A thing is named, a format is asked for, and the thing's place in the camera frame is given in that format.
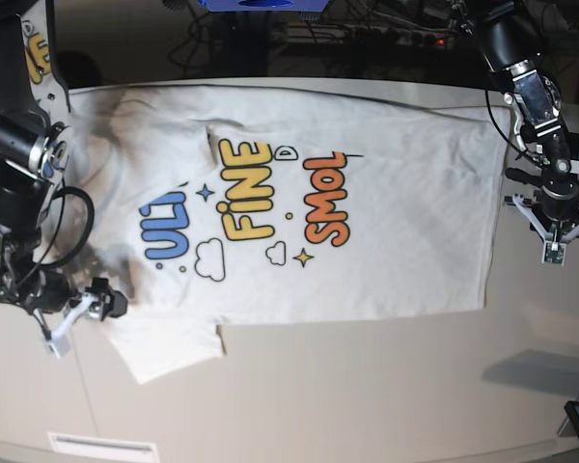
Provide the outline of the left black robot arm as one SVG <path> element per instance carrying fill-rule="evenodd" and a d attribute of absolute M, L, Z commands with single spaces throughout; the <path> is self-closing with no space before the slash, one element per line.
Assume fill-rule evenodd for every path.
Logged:
<path fill-rule="evenodd" d="M 490 72 L 506 77 L 500 92 L 516 108 L 514 136 L 540 168 L 539 176 L 507 173 L 532 183 L 535 202 L 513 203 L 531 221 L 548 250 L 579 237 L 579 134 L 568 130 L 555 80 L 540 69 L 544 40 L 522 1 L 452 1 L 460 29 L 482 53 Z"/>

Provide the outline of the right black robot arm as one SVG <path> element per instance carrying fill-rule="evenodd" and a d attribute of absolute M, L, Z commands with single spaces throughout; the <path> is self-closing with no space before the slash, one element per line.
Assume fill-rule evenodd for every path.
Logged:
<path fill-rule="evenodd" d="M 64 183 L 72 130 L 54 19 L 50 1 L 0 1 L 0 304 L 34 317 L 48 343 L 62 340 L 81 316 L 103 321 L 127 311 L 107 280 L 76 289 L 59 271 L 86 244 L 95 209 L 87 193 Z M 36 259 L 52 203 L 68 196 L 86 207 L 79 241 L 54 262 Z"/>

